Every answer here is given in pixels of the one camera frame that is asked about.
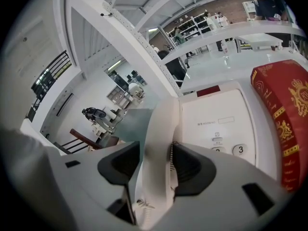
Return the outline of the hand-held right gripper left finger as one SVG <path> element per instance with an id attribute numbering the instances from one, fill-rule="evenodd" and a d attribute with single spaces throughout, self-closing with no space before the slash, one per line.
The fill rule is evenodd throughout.
<path id="1" fill-rule="evenodd" d="M 48 150 L 48 157 L 77 231 L 139 230 L 129 192 L 139 142 L 63 156 Z"/>

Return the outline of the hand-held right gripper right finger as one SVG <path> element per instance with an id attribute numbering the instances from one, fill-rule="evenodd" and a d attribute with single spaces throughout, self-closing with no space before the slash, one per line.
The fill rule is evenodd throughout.
<path id="1" fill-rule="evenodd" d="M 244 159 L 174 142 L 179 185 L 168 231 L 247 231 L 264 227 L 291 195 Z"/>

